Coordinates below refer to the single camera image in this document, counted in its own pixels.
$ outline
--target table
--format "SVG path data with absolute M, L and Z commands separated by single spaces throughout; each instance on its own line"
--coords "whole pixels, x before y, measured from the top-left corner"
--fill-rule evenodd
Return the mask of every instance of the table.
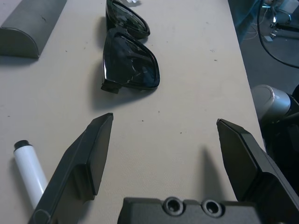
M 0 57 L 0 217 L 26 223 L 32 209 L 13 159 L 27 139 L 51 178 L 67 147 L 95 117 L 114 113 L 98 196 L 80 223 L 115 224 L 125 196 L 235 200 L 218 118 L 251 132 L 258 121 L 227 1 L 142 0 L 151 29 L 156 91 L 100 90 L 105 0 L 70 0 L 38 61 Z

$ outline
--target sunglasses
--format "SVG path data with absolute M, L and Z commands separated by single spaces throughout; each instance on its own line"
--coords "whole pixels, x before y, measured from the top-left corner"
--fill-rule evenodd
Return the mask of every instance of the sunglasses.
M 152 90 L 160 83 L 157 60 L 138 39 L 150 35 L 148 24 L 117 0 L 106 3 L 107 36 L 104 45 L 102 90 L 121 87 Z

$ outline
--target floor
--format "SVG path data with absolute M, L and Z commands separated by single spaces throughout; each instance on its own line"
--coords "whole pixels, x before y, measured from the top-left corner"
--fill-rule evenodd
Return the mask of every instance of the floor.
M 299 24 L 299 8 L 293 14 L 294 24 Z M 261 33 L 269 33 L 271 12 L 265 14 L 261 24 Z M 241 45 L 241 52 L 250 87 L 267 84 L 287 93 L 292 93 L 299 84 L 299 69 L 291 68 L 272 59 L 263 49 L 258 36 L 255 38 L 251 27 Z M 272 43 L 266 43 L 276 57 L 299 65 L 299 39 L 276 37 Z

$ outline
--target white marker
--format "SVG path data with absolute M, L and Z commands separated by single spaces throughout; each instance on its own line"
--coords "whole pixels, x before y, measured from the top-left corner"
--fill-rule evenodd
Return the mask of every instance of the white marker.
M 14 145 L 14 156 L 33 209 L 36 208 L 48 182 L 32 145 L 22 140 Z

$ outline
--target white object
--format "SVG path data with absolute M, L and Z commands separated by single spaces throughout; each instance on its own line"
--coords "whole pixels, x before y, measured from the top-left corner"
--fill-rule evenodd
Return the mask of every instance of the white object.
M 268 85 L 253 87 L 251 94 L 261 124 L 282 118 L 291 107 L 288 94 Z
M 286 11 L 289 14 L 292 14 L 295 9 L 299 6 L 298 0 L 284 0 L 284 2 L 280 5 L 280 9 Z
M 14 156 L 31 200 L 32 207 L 35 209 L 48 185 L 46 176 L 43 173 L 43 169 L 39 163 L 35 150 L 31 145 L 28 144 L 16 148 Z

